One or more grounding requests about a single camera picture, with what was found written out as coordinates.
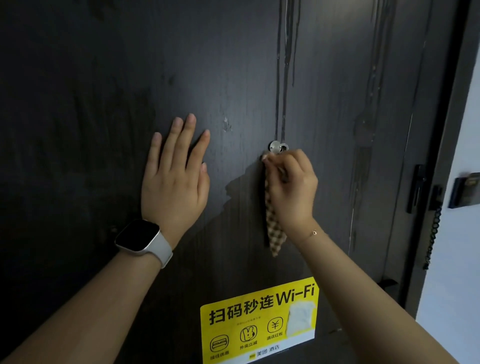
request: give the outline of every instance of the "icon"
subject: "icon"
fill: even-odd
[[[272,318],[268,321],[268,332],[277,332],[283,327],[283,319],[281,317]]]
[[[257,336],[257,326],[251,325],[240,331],[240,340],[247,342],[253,340]]]
[[[210,342],[210,351],[219,352],[228,346],[229,340],[227,335],[220,335],[212,339]]]

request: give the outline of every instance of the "checkered cloth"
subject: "checkered cloth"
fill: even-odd
[[[282,176],[282,181],[287,181],[287,173],[283,168],[278,169]],[[286,234],[283,232],[280,223],[275,214],[275,210],[272,206],[272,199],[270,198],[270,192],[268,190],[268,179],[265,178],[265,207],[266,207],[266,222],[268,240],[270,241],[270,250],[275,257],[278,255],[282,244],[287,239]]]

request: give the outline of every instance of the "white wall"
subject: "white wall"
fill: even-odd
[[[449,209],[454,179],[480,172],[480,59],[473,71],[417,321],[460,364],[480,363],[480,205]]]

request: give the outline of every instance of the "dark wooden door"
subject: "dark wooden door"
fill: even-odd
[[[275,139],[310,156],[315,217],[379,281],[431,6],[2,2],[2,354],[113,256],[139,216],[152,133],[188,112],[212,133],[208,206],[118,363],[198,363],[200,306],[311,275],[290,243],[277,258],[265,245],[259,157]],[[352,362],[338,328],[321,297],[316,339],[264,362]]]

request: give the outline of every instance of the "black cord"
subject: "black cord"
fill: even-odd
[[[430,242],[428,244],[427,255],[425,256],[425,263],[423,264],[423,270],[428,270],[430,261],[432,258],[433,244],[438,234],[438,228],[440,227],[440,216],[442,216],[442,207],[438,207],[435,210],[435,216],[433,217],[432,230],[430,231]]]

